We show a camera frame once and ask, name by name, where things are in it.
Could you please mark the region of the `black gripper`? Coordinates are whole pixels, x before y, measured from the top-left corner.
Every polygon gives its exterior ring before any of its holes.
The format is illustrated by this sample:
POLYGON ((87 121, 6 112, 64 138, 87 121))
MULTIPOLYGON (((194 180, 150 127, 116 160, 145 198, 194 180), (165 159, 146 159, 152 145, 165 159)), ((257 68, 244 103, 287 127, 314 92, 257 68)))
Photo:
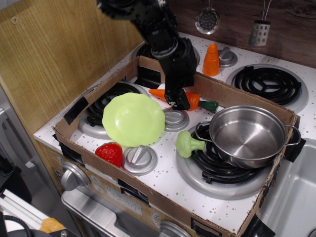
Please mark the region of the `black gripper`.
POLYGON ((160 65, 165 74, 164 98, 167 103, 174 110, 189 110, 190 103, 183 88, 194 86, 197 65, 188 62, 160 62, 160 65))

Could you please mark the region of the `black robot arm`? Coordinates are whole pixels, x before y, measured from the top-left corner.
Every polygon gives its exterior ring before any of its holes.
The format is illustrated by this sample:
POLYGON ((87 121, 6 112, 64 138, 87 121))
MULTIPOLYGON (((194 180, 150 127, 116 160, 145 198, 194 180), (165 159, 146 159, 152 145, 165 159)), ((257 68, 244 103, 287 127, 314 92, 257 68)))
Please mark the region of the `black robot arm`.
POLYGON ((192 43, 179 36, 176 16, 164 0, 98 0, 102 13, 116 20, 129 20, 151 47, 165 74, 165 99, 176 110, 188 110, 183 90, 194 85, 197 58, 192 43))

